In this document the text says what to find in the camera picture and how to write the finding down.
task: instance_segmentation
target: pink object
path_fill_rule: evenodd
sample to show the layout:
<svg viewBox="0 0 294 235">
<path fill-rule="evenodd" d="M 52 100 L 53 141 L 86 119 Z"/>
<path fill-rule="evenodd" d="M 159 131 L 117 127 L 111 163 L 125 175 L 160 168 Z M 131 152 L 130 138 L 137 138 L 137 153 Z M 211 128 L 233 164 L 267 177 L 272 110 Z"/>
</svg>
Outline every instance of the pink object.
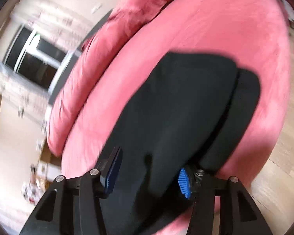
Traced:
<svg viewBox="0 0 294 235">
<path fill-rule="evenodd" d="M 259 104 L 218 177 L 236 175 L 248 186 L 267 161 L 289 97 L 289 39 L 277 0 L 174 0 L 154 18 L 166 1 L 124 0 L 88 42 L 48 130 L 66 177 L 94 166 L 125 104 L 169 50 L 223 54 L 258 75 Z M 157 234 L 177 234 L 188 222 L 186 212 Z"/>
</svg>

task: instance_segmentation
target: white curtain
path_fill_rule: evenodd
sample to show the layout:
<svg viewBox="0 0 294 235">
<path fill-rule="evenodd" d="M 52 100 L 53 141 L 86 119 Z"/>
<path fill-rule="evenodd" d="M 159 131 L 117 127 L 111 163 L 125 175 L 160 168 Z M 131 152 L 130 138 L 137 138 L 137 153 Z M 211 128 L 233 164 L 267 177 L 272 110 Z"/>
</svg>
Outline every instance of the white curtain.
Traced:
<svg viewBox="0 0 294 235">
<path fill-rule="evenodd" d="M 36 29 L 65 52 L 75 50 L 93 27 L 89 20 L 49 0 L 21 0 L 11 18 Z"/>
<path fill-rule="evenodd" d="M 23 107 L 27 116 L 42 124 L 48 106 L 48 96 L 43 90 L 33 90 L 30 84 L 3 74 L 0 69 L 0 94 L 16 107 Z"/>
</svg>

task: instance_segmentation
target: pink velvet upholstery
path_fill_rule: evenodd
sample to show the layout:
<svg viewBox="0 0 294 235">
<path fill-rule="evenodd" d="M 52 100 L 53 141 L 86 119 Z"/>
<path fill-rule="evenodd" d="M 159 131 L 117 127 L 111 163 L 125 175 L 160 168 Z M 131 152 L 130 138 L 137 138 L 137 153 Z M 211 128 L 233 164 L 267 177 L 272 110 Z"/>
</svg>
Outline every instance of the pink velvet upholstery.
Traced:
<svg viewBox="0 0 294 235">
<path fill-rule="evenodd" d="M 289 97 L 289 39 L 277 0 L 174 0 L 156 18 L 127 1 L 88 43 L 53 107 L 48 144 L 55 154 L 63 151 L 63 174 L 93 167 L 125 104 L 166 52 L 209 52 L 260 79 L 251 123 L 218 173 L 248 186 L 277 141 Z M 157 234 L 177 234 L 188 221 L 185 213 Z"/>
</svg>

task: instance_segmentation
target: wooden floor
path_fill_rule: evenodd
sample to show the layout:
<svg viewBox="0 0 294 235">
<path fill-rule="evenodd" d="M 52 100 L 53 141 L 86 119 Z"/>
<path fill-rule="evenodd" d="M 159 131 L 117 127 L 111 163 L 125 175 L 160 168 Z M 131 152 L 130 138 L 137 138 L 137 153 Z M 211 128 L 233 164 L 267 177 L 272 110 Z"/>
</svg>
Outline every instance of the wooden floor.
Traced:
<svg viewBox="0 0 294 235">
<path fill-rule="evenodd" d="M 274 235 L 294 222 L 294 31 L 290 29 L 291 95 L 286 120 L 274 150 L 249 189 Z M 218 234 L 219 214 L 213 235 Z"/>
</svg>

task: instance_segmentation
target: metal bolt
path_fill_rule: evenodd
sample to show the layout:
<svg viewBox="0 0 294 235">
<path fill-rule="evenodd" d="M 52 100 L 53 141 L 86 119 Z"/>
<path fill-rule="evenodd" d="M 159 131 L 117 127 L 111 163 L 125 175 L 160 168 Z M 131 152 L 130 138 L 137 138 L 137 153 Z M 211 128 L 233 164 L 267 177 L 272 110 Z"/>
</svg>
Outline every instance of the metal bolt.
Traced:
<svg viewBox="0 0 294 235">
<path fill-rule="evenodd" d="M 239 179 L 236 176 L 232 176 L 232 177 L 230 177 L 230 181 L 233 183 L 237 183 L 239 181 Z"/>
<path fill-rule="evenodd" d="M 92 170 L 90 170 L 90 175 L 97 175 L 98 173 L 99 173 L 99 170 L 97 170 L 97 169 L 92 169 Z"/>
<path fill-rule="evenodd" d="M 203 171 L 202 169 L 198 169 L 198 170 L 196 171 L 196 175 L 198 175 L 198 176 L 203 176 L 203 175 L 205 175 L 205 171 Z"/>
<path fill-rule="evenodd" d="M 57 177 L 55 178 L 55 180 L 56 180 L 57 182 L 61 182 L 63 179 L 64 179 L 64 176 L 62 176 L 62 175 L 59 175 L 59 176 L 57 176 Z"/>
</svg>

